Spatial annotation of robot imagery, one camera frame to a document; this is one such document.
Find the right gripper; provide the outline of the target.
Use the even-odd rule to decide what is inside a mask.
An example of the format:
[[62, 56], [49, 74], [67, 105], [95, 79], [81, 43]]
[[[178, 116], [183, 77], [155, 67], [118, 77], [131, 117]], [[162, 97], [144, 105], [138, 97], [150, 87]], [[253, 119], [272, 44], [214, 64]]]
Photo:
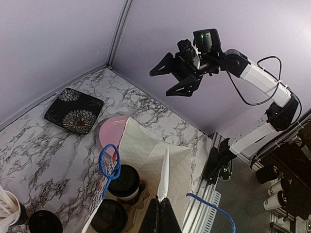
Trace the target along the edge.
[[177, 80], [182, 80], [169, 90], [166, 96], [191, 97], [201, 83], [199, 74], [218, 74], [217, 60], [224, 57], [221, 41], [216, 29], [204, 29], [193, 32], [193, 41], [188, 39], [177, 43], [179, 52], [175, 57], [168, 52], [164, 58], [149, 72], [150, 77], [173, 74]]

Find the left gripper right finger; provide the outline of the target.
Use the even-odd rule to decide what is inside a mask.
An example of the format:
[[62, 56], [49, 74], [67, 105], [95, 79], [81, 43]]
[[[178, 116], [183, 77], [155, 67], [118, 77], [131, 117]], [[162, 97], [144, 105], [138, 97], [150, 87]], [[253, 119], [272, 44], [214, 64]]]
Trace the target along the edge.
[[160, 232], [161, 233], [182, 233], [172, 205], [168, 198], [160, 203]]

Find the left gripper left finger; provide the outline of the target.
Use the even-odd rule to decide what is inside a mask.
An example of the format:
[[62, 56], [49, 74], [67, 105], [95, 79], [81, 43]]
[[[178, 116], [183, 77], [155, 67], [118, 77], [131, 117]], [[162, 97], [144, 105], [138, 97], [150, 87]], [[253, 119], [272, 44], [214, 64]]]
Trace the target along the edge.
[[160, 233], [160, 202], [153, 198], [140, 226], [141, 233]]

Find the brown cardboard cup carrier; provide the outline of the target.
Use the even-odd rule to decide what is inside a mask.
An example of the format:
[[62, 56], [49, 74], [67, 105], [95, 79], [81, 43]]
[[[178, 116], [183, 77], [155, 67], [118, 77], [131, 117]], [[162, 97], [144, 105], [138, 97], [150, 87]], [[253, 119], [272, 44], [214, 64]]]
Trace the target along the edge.
[[138, 233], [143, 222], [145, 213], [150, 202], [150, 192], [148, 183], [144, 180], [140, 181], [138, 194], [132, 200], [122, 200], [117, 198], [117, 202], [121, 204], [127, 213], [127, 223], [122, 233]]

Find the checkered paper bag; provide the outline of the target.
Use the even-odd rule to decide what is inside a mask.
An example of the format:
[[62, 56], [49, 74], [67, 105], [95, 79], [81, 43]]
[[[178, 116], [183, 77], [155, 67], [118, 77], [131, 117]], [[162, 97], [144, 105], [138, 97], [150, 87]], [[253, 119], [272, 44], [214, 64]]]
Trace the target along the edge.
[[128, 118], [119, 147], [108, 144], [100, 152], [98, 166], [102, 173], [102, 179], [98, 189], [93, 193], [93, 199], [81, 232], [96, 233], [90, 223], [100, 204], [104, 199], [117, 201], [118, 197], [110, 194], [108, 187], [111, 181], [119, 177], [121, 165], [134, 167], [139, 173], [140, 180], [148, 183], [151, 199], [157, 198], [161, 168], [167, 146], [170, 151], [167, 198], [170, 200], [181, 230], [190, 200], [209, 207], [210, 203], [190, 192], [192, 149], [163, 142], [134, 119]]

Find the pink plate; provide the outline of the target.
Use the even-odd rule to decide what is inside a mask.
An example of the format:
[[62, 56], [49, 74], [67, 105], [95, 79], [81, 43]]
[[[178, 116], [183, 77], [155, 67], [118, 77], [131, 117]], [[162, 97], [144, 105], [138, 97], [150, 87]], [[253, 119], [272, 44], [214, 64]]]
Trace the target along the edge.
[[99, 142], [104, 148], [108, 144], [119, 147], [128, 116], [115, 116], [106, 120], [99, 130]]

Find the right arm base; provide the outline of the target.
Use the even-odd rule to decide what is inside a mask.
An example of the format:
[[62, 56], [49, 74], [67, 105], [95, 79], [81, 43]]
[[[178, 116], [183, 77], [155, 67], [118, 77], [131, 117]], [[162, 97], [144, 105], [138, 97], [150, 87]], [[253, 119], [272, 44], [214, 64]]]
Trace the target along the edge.
[[202, 175], [207, 185], [216, 184], [221, 168], [228, 165], [230, 161], [237, 157], [237, 155], [230, 150], [229, 140], [230, 138], [226, 138], [220, 143], [218, 148], [211, 148]]

